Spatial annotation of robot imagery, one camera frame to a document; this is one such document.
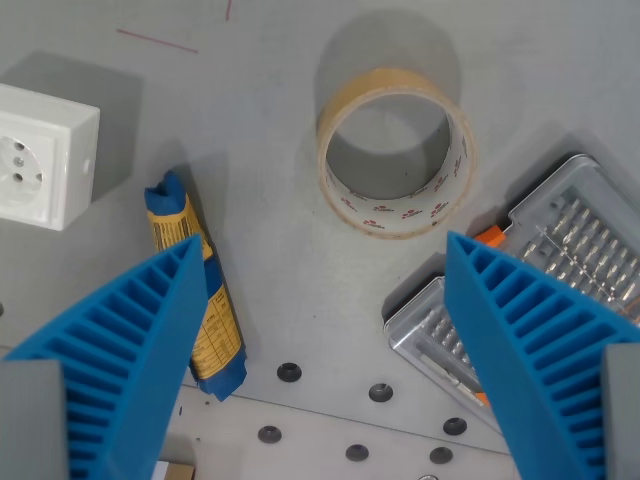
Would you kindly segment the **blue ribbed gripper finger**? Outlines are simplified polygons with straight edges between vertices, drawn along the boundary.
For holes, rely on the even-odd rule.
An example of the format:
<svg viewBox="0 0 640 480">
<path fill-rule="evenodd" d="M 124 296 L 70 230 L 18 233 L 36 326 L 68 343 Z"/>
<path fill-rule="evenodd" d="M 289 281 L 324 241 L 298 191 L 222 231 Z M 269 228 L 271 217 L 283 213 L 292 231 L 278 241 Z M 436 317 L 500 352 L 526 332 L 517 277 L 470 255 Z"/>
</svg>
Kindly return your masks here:
<svg viewBox="0 0 640 480">
<path fill-rule="evenodd" d="M 62 369 L 73 479 L 148 479 L 208 302 L 201 239 L 164 250 L 7 355 Z"/>
<path fill-rule="evenodd" d="M 445 306 L 523 479 L 606 476 L 601 366 L 639 341 L 624 317 L 456 232 Z"/>
</svg>

